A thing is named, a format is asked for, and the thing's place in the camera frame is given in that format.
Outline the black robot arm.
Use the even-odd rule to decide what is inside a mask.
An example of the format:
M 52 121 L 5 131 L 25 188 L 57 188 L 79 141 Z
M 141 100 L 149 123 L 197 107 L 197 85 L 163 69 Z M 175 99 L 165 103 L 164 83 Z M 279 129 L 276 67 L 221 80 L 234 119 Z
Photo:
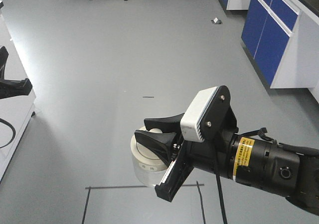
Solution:
M 296 147 L 266 135 L 265 128 L 238 134 L 229 105 L 213 105 L 204 114 L 203 142 L 193 142 L 181 131 L 185 114 L 145 119 L 145 130 L 135 139 L 158 156 L 167 172 L 155 191 L 171 202 L 195 168 L 217 177 L 284 197 L 294 206 L 319 213 L 319 152 Z

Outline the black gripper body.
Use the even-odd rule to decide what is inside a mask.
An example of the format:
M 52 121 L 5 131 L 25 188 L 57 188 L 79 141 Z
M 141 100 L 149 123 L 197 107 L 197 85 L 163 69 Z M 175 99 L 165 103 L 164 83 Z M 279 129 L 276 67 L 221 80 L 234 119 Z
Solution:
M 178 155 L 171 163 L 164 178 L 155 187 L 156 195 L 171 202 L 191 171 L 198 168 L 216 175 L 219 196 L 222 198 L 219 177 L 230 178 L 232 176 L 230 170 L 233 162 L 230 160 L 237 132 L 237 120 L 230 107 L 221 128 L 212 140 L 199 143 L 186 141 L 183 138 Z

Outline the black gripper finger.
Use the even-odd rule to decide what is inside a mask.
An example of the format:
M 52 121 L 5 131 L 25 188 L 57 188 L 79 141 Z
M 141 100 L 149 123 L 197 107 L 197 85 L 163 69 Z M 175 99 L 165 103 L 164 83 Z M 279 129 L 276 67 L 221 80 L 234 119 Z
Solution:
M 163 133 L 181 133 L 180 121 L 184 113 L 164 118 L 145 118 L 145 128 L 150 131 L 151 129 L 160 129 Z
M 28 96 L 32 84 L 28 78 L 24 80 L 0 80 L 0 98 L 6 99 L 16 96 Z
M 168 167 L 171 163 L 173 144 L 177 143 L 177 133 L 154 133 L 144 130 L 134 132 L 135 139 L 152 151 Z
M 9 53 L 5 46 L 0 47 L 0 79 L 4 80 L 5 66 Z

